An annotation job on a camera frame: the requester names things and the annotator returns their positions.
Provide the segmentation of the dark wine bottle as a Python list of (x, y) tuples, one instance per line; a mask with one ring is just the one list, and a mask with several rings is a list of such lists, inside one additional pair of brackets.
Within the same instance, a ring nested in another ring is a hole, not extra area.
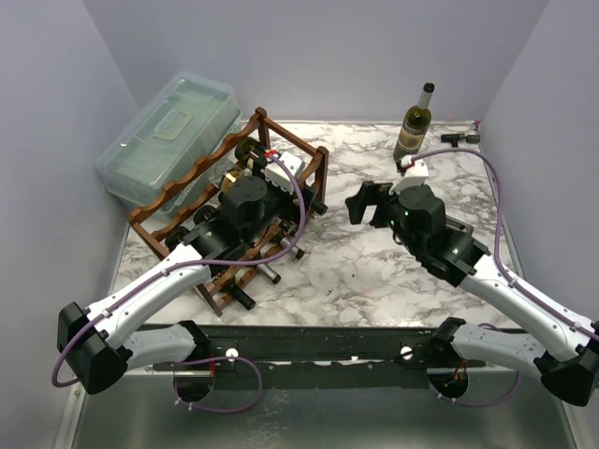
[[(193, 221), (195, 225), (207, 221), (212, 218), (216, 213), (216, 208), (212, 205), (206, 205), (201, 207), (194, 215)], [(255, 266), (255, 269), (265, 276), (272, 284), (277, 284), (282, 279), (281, 275), (277, 273), (268, 264), (259, 264)]]
[(291, 239), (285, 236), (284, 234), (277, 235), (275, 240), (281, 246), (282, 249), (290, 249), (290, 252), (296, 259), (300, 260), (305, 255), (305, 252), (297, 245), (292, 245)]

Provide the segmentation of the clear square whisky bottle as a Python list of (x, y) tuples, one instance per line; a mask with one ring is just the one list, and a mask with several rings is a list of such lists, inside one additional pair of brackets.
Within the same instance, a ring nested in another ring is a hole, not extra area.
[(240, 166), (229, 160), (218, 164), (213, 170), (210, 182), (222, 193), (227, 193), (241, 178), (251, 175), (250, 170), (245, 166)]

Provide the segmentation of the dark bottle white label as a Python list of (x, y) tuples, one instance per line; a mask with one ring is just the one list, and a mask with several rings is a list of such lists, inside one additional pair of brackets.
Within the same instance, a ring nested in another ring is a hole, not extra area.
[[(264, 168), (268, 162), (271, 162), (267, 156), (269, 151), (270, 149), (258, 140), (247, 138), (235, 150), (235, 157), (252, 172), (253, 176), (265, 180)], [(316, 192), (310, 211), (323, 215), (328, 209), (328, 206), (317, 196)]]

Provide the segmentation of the clear glass wine bottle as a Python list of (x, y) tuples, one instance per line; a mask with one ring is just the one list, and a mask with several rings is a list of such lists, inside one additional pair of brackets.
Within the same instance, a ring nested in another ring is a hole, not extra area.
[(318, 237), (320, 237), (324, 234), (325, 227), (320, 220), (315, 218), (309, 218), (304, 226), (304, 231), (315, 234)]

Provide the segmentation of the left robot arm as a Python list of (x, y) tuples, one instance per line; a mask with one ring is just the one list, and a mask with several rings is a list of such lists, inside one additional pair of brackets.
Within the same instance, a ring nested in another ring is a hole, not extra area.
[(86, 391), (104, 390), (129, 369), (117, 349), (155, 312), (183, 291), (212, 278), (211, 267), (266, 265), (292, 251), (306, 224), (307, 210), (296, 179), (291, 180), (299, 199), (299, 230), (287, 247), (265, 259), (212, 260), (201, 258), (190, 245), (175, 251), (116, 294), (93, 303), (85, 311), (76, 303), (59, 313), (57, 346), (60, 355), (51, 373), (57, 388), (80, 383)]

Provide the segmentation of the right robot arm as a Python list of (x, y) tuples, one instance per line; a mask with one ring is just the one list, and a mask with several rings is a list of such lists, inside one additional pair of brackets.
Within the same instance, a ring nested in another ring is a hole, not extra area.
[(489, 249), (446, 222), (446, 207), (428, 185), (394, 194), (387, 183), (365, 181), (345, 200), (351, 224), (388, 228), (430, 275), (469, 292), (522, 328), (520, 334), (486, 330), (447, 318), (431, 337), (431, 357), (449, 367), (479, 360), (538, 379), (549, 393), (571, 405), (586, 406), (598, 386), (598, 330), (576, 313), (556, 317), (560, 306), (496, 264)]

